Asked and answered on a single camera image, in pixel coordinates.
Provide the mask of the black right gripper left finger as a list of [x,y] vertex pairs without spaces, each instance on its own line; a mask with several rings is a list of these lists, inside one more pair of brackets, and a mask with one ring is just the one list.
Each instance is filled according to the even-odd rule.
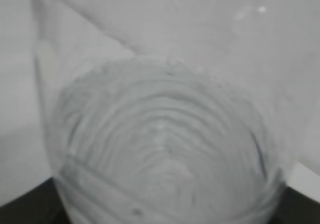
[[51,178],[0,209],[1,223],[71,222]]

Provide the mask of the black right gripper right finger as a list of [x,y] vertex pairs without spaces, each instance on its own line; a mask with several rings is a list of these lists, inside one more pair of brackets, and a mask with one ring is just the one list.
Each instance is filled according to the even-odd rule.
[[271,224],[320,224],[320,204],[287,187]]

